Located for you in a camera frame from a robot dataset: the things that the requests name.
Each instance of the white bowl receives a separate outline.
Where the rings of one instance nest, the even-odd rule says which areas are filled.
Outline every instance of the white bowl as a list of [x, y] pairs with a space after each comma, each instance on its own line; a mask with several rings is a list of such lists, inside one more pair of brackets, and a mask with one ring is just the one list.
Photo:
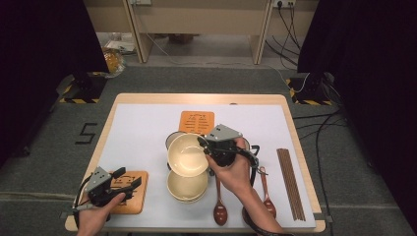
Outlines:
[[209, 175], [205, 171], [195, 177], [182, 177], [170, 171], [166, 180], [169, 193], [182, 203], [194, 203], [199, 200], [209, 184]]
[[209, 167], [196, 134], [183, 134], [175, 138], [168, 148], [169, 167], [183, 177], [194, 177]]

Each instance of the human arm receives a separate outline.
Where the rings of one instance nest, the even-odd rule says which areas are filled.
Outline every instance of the human arm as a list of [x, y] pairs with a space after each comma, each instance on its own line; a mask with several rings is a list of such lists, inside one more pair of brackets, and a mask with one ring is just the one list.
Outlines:
[[[243, 138], [238, 138], [235, 142], [237, 147], [245, 148]], [[220, 179], [226, 189], [239, 199], [258, 227], [269, 232], [283, 232], [282, 227], [269, 213], [258, 193], [250, 184], [250, 163], [246, 157], [237, 154], [234, 162], [226, 167], [218, 166], [209, 155], [207, 155], [207, 160], [217, 178]]]
[[114, 197], [106, 206], [94, 207], [90, 209], [81, 210], [79, 213], [79, 230], [78, 236], [93, 236], [96, 235], [109, 215], [110, 211], [117, 207], [126, 197], [125, 193], [120, 193]]

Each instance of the white sheet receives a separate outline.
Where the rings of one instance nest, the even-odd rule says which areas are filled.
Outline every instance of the white sheet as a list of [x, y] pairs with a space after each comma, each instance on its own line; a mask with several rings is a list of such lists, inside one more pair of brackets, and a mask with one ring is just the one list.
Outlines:
[[[181, 112], [212, 111], [214, 125], [223, 124], [239, 131], [250, 145], [260, 146], [260, 165], [267, 170], [268, 192], [277, 209], [276, 219], [284, 228], [316, 227], [307, 191], [281, 106], [279, 105], [187, 105], [187, 104], [118, 104], [114, 120], [99, 161], [105, 170], [126, 167], [145, 170], [149, 183], [144, 210], [136, 215], [112, 215], [107, 227], [146, 228], [248, 228], [241, 217], [242, 205], [222, 187], [223, 202], [228, 211], [224, 226], [212, 217], [216, 203], [215, 181], [209, 178], [205, 195], [194, 204], [182, 204], [166, 188], [166, 138], [178, 131]], [[306, 221], [293, 220], [287, 198], [277, 148], [289, 149]], [[254, 188], [264, 197], [261, 177]]]

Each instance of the wooden chopsticks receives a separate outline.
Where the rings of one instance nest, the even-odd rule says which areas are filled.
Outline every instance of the wooden chopsticks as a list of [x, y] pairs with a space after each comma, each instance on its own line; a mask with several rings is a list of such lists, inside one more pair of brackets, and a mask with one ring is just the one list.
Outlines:
[[285, 188], [287, 190], [288, 200], [291, 206], [292, 217], [294, 220], [306, 221], [303, 204], [301, 203], [300, 193], [298, 192], [297, 181], [292, 167], [291, 157], [288, 149], [279, 148], [278, 153], [279, 164], [281, 166], [282, 175], [284, 177]]

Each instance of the wooden spoon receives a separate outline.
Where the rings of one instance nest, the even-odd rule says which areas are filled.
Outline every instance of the wooden spoon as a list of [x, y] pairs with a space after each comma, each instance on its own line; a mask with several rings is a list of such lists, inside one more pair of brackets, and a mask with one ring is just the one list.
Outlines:
[[268, 194], [267, 176], [266, 176], [265, 168], [261, 166], [260, 170], [261, 172], [263, 172], [261, 174], [261, 180], [262, 180], [262, 185], [264, 186], [264, 192], [265, 192], [264, 205], [265, 207], [267, 207], [268, 211], [273, 215], [273, 217], [276, 218], [276, 209], [272, 201], [270, 200], [269, 194]]
[[213, 217], [218, 225], [224, 225], [227, 221], [227, 209], [221, 200], [220, 180], [215, 176], [215, 186], [217, 188], [217, 204], [214, 207]]

